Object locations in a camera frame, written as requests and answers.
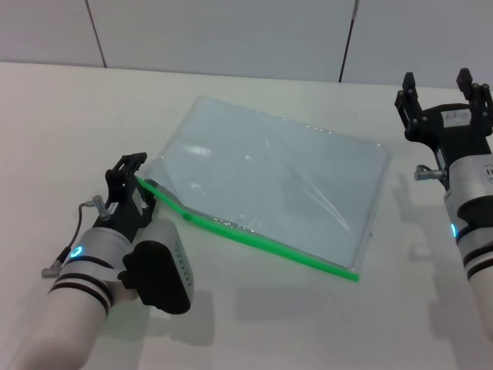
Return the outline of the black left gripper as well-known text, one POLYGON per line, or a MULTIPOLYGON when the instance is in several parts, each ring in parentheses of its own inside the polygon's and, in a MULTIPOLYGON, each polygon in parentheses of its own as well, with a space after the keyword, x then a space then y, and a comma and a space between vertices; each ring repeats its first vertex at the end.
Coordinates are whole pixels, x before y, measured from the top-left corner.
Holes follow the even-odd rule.
POLYGON ((117 164, 106 171, 109 190, 106 207, 115 204, 108 220, 96 219, 94 228, 114 230, 128 241, 134 241, 140 229, 146 228, 153 218, 156 206, 154 195, 143 188, 135 177, 136 171, 146 162, 147 153, 134 153, 120 158, 117 164))

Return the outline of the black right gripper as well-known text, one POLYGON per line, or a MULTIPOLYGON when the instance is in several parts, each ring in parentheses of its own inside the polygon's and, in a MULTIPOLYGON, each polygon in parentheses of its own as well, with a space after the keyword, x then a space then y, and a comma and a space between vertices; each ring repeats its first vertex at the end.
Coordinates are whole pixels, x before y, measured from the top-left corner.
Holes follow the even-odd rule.
POLYGON ((462 68, 456 79, 466 104, 445 104, 423 110, 413 72, 407 72, 394 105, 404 125, 407 140, 422 143, 434 154, 440 170, 466 156, 491 153, 487 137, 492 134, 492 97, 488 84, 473 82, 469 69, 462 68), (471 115, 465 124, 446 126, 444 116, 455 110, 471 115))

